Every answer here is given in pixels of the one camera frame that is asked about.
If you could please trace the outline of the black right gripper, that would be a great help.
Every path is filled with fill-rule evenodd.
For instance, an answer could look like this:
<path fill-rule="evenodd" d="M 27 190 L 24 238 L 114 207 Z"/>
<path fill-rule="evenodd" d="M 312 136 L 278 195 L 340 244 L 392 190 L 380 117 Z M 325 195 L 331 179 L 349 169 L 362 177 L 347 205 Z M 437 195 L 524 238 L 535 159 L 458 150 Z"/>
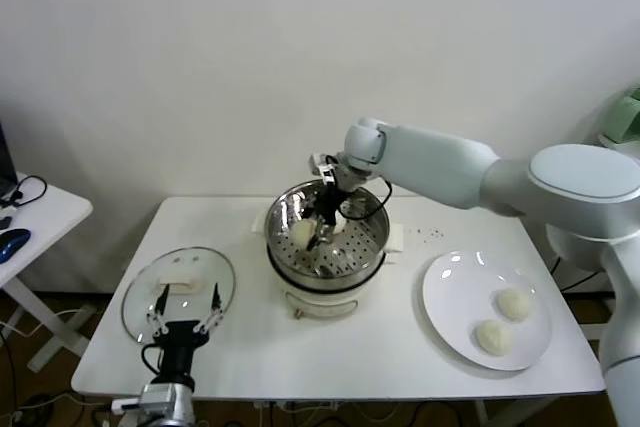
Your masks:
<path fill-rule="evenodd" d="M 317 235 L 313 235 L 307 244 L 307 249 L 314 249 L 319 243 L 332 243 L 336 212 L 345 201 L 345 193 L 336 185 L 323 185 L 317 192 L 314 202 L 314 213 L 317 222 Z"/>

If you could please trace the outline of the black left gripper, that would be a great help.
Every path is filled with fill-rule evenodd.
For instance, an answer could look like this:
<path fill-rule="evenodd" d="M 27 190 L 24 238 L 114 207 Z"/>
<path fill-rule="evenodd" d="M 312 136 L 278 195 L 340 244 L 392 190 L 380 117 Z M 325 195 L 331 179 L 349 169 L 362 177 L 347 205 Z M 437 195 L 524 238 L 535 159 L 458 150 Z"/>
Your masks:
<path fill-rule="evenodd" d="M 153 308 L 146 314 L 152 335 L 156 336 L 153 346 L 161 350 L 162 357 L 159 372 L 151 383 L 175 383 L 194 387 L 195 380 L 191 375 L 194 352 L 209 341 L 209 331 L 223 317 L 219 284 L 216 283 L 214 287 L 209 315 L 200 322 L 172 321 L 166 324 L 163 315 L 168 296 L 169 285 L 165 285 Z"/>

